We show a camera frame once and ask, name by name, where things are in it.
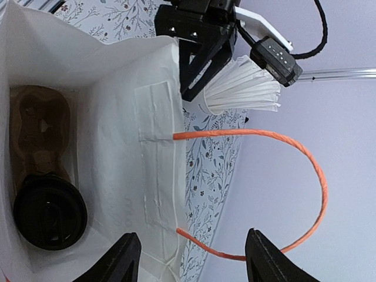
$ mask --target white paper bag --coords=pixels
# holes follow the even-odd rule
[[[9,88],[73,89],[64,167],[88,208],[83,237],[44,251],[18,233],[9,159]],[[53,15],[8,4],[0,23],[0,268],[11,282],[72,281],[124,233],[142,244],[139,281],[179,281],[185,142],[179,49],[169,37],[104,45]]]

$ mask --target bundle of straws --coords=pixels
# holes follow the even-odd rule
[[[205,87],[206,105],[215,114],[227,109],[270,110],[280,104],[280,84],[249,56],[227,64]]]

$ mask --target black plastic lid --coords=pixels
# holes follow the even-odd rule
[[[63,250],[85,231],[88,213],[78,190],[58,176],[30,177],[14,203],[18,230],[27,241],[45,250]]]

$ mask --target light purple wall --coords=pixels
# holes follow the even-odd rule
[[[250,114],[249,128],[307,146],[329,184],[327,215],[288,257],[320,281],[376,281],[376,81],[301,82],[283,92],[278,113]],[[245,137],[212,247],[244,254],[255,227],[278,247],[301,236],[320,209],[310,162],[265,137]],[[208,256],[200,281],[245,282],[245,263]]]
[[[300,62],[303,69],[375,67],[375,0],[321,0],[327,15],[329,39],[318,56]],[[294,44],[294,52],[307,52],[321,41],[321,19],[313,0],[242,0],[241,6],[266,18]],[[240,38],[236,54],[249,53]]]
[[[374,0],[322,0],[329,40],[305,71],[376,68]],[[296,52],[321,40],[313,0],[243,0],[263,15]],[[236,55],[249,53],[240,39]],[[317,232],[288,257],[320,281],[376,281],[376,81],[306,82],[283,89],[278,113],[250,112],[249,128],[296,138],[322,165],[329,184],[327,215]],[[321,192],[309,161],[262,137],[245,137],[212,247],[244,254],[249,228],[278,247],[300,237],[320,210]],[[244,263],[208,256],[202,282],[247,280]]]

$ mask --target black plastic bracket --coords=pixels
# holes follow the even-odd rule
[[[285,87],[294,84],[303,72],[294,57],[270,37],[253,45],[250,58]]]
[[[137,282],[141,242],[136,233],[127,233],[74,282]]]
[[[191,102],[233,56],[236,0],[169,1],[172,6],[161,5],[155,17],[156,34],[180,39],[180,91]]]
[[[319,282],[292,263],[258,230],[249,230],[246,257],[249,282]]]

